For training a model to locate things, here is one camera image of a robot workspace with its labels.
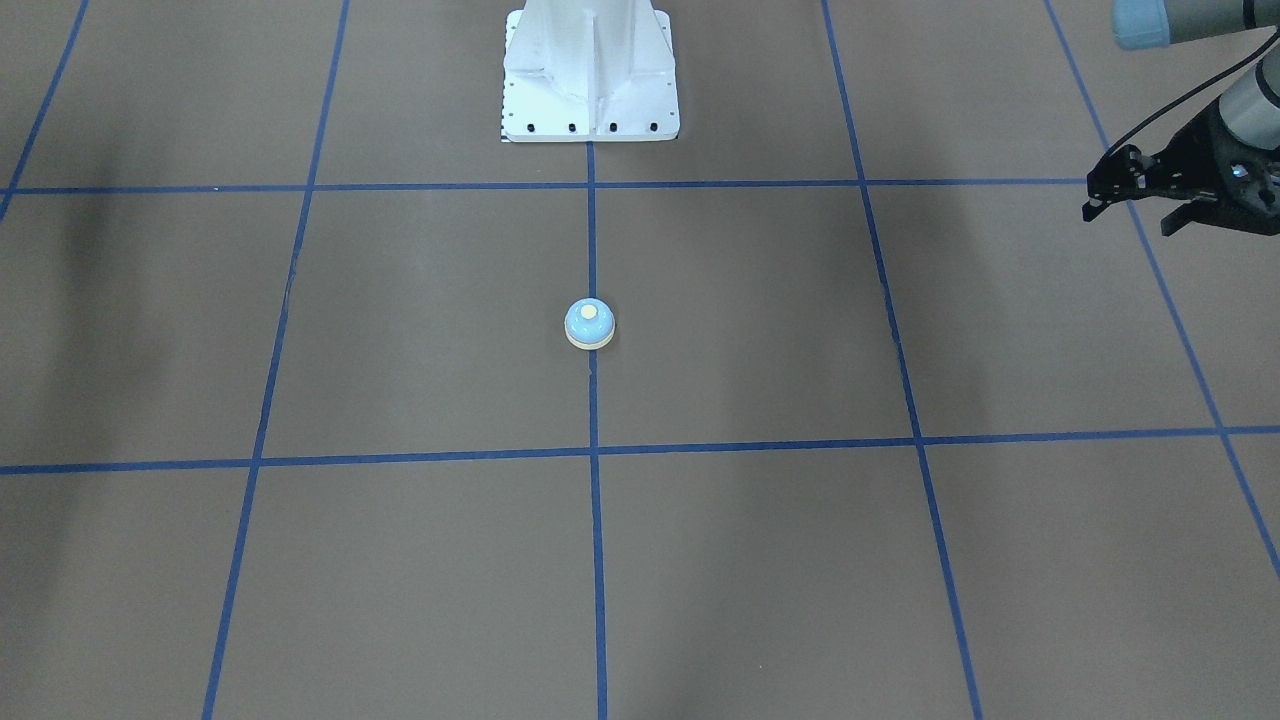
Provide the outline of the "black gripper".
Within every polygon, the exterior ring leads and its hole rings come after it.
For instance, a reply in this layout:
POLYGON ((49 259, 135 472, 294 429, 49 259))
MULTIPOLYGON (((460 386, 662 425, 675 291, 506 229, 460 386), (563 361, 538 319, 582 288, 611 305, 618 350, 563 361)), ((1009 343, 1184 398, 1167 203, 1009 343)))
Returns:
POLYGON ((1277 151, 1239 140, 1212 101, 1160 152, 1166 190, 1183 204, 1161 222, 1170 237, 1192 224, 1276 237, 1277 151))

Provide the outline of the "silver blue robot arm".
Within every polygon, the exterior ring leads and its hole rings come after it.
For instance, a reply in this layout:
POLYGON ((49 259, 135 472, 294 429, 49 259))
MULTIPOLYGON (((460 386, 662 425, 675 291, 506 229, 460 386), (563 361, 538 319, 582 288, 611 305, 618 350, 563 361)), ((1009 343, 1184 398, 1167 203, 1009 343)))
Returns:
MULTIPOLYGON (((1275 1, 1115 1, 1116 45, 1152 50, 1252 29, 1276 29, 1275 1)), ((1169 237, 1189 224, 1275 237, 1279 232, 1279 59, 1271 35, 1249 56, 1184 92, 1140 122, 1098 160, 1087 177, 1085 222, 1117 202, 1178 200, 1161 220, 1169 237), (1132 137, 1181 102, 1238 73, 1164 150, 1146 154, 1132 137)))

